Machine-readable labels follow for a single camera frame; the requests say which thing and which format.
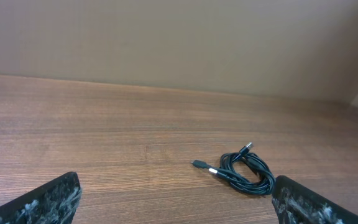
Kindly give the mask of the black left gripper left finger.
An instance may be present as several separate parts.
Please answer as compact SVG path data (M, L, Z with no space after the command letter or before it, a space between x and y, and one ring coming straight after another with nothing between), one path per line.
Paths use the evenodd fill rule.
M67 172L0 206L0 224L71 223L82 188L76 172Z

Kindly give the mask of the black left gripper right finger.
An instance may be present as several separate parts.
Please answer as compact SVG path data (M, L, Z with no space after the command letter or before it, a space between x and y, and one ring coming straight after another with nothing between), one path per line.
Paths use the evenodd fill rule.
M358 215L294 180L280 175L272 192L280 224L358 224Z

